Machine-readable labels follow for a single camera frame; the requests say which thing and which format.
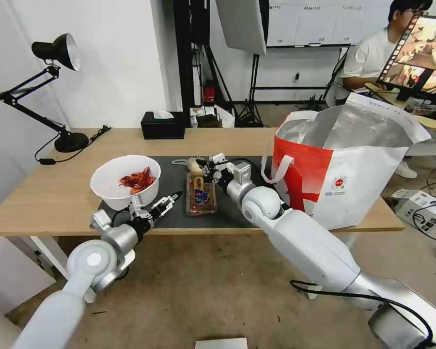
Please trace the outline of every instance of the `person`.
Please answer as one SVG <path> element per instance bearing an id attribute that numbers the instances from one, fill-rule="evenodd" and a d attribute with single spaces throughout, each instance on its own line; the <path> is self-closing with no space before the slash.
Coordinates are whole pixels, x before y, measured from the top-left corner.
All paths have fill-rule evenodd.
<path id="1" fill-rule="evenodd" d="M 389 9 L 389 25 L 351 48 L 340 72 L 344 89 L 337 89 L 336 105 L 346 102 L 351 91 L 364 93 L 365 84 L 376 83 L 381 71 L 407 29 L 412 17 L 428 10 L 433 0 L 394 0 Z M 395 172 L 404 178 L 417 178 L 417 173 L 403 160 Z"/>

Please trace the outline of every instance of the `white sneaker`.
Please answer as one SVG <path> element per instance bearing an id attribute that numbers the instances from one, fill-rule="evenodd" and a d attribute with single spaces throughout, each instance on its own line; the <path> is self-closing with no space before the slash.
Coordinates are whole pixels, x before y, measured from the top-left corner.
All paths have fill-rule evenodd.
<path id="1" fill-rule="evenodd" d="M 397 166 L 396 171 L 394 172 L 396 175 L 399 175 L 403 178 L 415 179 L 418 177 L 418 173 L 412 170 L 405 161 L 401 161 L 399 166 Z"/>

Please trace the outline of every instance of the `red crayfish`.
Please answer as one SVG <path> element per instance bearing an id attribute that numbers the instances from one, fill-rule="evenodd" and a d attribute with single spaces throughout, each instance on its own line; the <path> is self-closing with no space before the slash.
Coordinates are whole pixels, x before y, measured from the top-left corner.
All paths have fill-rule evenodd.
<path id="1" fill-rule="evenodd" d="M 134 195 L 152 185 L 155 179 L 150 176 L 150 167 L 146 167 L 142 172 L 121 178 L 120 186 L 132 188 L 131 195 Z"/>

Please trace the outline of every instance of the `lamp base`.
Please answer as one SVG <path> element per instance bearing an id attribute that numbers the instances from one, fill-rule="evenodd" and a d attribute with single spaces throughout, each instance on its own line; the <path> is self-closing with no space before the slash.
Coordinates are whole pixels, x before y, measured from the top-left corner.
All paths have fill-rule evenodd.
<path id="1" fill-rule="evenodd" d="M 72 153 L 85 148 L 89 137 L 84 133 L 61 134 L 55 141 L 55 149 L 60 153 Z"/>

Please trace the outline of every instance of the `black tissue box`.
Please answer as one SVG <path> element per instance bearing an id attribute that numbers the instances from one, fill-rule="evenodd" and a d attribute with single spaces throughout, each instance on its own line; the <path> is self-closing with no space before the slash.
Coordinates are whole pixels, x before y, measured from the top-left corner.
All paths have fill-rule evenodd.
<path id="1" fill-rule="evenodd" d="M 154 113 L 147 111 L 140 122 L 144 139 L 184 139 L 184 114 L 171 111 L 173 119 L 154 119 Z"/>

